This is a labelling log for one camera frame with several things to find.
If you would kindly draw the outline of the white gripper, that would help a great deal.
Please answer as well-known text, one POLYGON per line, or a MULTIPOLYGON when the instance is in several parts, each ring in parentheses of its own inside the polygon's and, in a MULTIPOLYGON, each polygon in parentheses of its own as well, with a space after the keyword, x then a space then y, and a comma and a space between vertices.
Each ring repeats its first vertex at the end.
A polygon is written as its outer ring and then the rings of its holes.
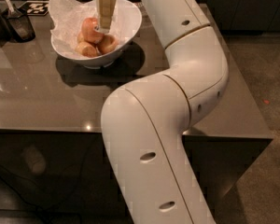
POLYGON ((96 0, 98 31, 108 34, 114 14, 116 0, 96 0))

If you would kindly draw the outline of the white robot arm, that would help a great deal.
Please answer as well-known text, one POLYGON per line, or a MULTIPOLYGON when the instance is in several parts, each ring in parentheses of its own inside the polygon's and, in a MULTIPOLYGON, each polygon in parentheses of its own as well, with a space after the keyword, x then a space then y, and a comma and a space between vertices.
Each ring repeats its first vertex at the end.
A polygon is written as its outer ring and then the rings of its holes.
POLYGON ((105 149, 134 224, 216 224, 182 144, 227 86, 229 67, 195 0, 141 0, 169 63, 105 100, 105 149))

